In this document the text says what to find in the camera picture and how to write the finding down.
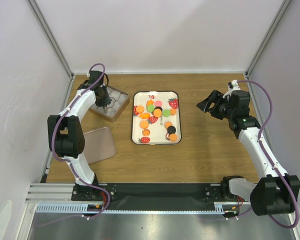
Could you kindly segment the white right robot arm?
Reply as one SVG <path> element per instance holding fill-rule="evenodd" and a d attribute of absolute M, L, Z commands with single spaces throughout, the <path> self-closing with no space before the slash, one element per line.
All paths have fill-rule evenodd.
<path fill-rule="evenodd" d="M 245 147 L 258 174 L 258 183 L 243 177 L 226 177 L 220 195 L 226 201 L 237 196 L 249 200 L 258 216 L 298 213 L 297 200 L 300 180 L 290 175 L 277 161 L 265 141 L 258 120 L 250 115 L 250 94 L 234 90 L 224 95 L 217 90 L 196 106 L 204 113 L 222 120 Z"/>

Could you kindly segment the orange waffle round cookie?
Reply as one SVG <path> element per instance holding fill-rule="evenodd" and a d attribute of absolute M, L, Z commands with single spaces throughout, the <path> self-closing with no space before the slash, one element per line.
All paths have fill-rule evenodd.
<path fill-rule="evenodd" d="M 157 118 L 162 116 L 162 111 L 160 111 L 159 109 L 154 110 L 152 113 Z"/>

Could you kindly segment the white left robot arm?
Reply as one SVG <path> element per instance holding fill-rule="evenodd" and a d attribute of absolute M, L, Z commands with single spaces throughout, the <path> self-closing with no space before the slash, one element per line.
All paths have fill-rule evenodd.
<path fill-rule="evenodd" d="M 87 80 L 78 87 L 68 106 L 47 119 L 48 144 L 52 155 L 69 166 L 75 185 L 84 186 L 82 194 L 88 200 L 97 199 L 101 188 L 84 155 L 85 137 L 81 121 L 93 105 L 106 109 L 111 103 L 108 84 L 104 82 L 108 79 L 103 71 L 88 72 Z"/>

